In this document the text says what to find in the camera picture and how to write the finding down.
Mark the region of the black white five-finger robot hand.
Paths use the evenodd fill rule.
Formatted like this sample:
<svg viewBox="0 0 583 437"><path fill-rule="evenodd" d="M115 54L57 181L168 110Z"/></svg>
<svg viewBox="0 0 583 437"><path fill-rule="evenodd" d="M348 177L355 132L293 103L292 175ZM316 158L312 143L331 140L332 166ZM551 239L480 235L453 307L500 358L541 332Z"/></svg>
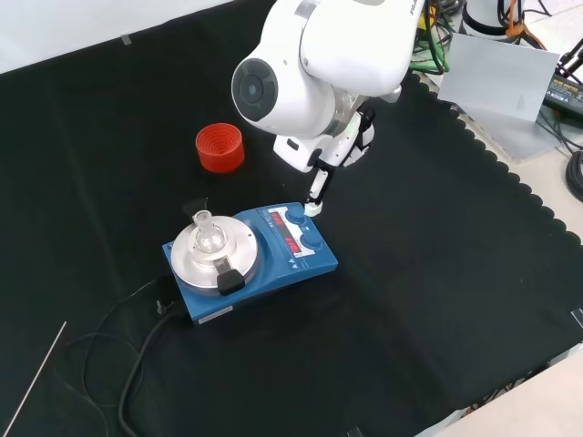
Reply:
<svg viewBox="0 0 583 437"><path fill-rule="evenodd" d="M304 202L306 216L312 218L321 213L323 196L336 170L354 164L366 154L374 137L374 119L373 108L360 107L335 137L276 137L273 150L279 158L302 173L317 169Z"/></svg>

